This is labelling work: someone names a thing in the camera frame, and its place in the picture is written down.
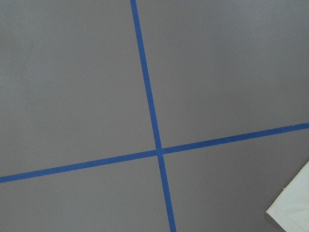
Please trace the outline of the beige long-sleeve printed shirt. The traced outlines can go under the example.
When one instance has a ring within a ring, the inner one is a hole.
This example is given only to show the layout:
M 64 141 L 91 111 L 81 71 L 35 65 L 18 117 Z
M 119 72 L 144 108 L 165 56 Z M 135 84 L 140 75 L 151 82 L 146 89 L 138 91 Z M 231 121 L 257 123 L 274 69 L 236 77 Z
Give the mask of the beige long-sleeve printed shirt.
M 309 164 L 306 163 L 267 209 L 286 232 L 309 230 Z

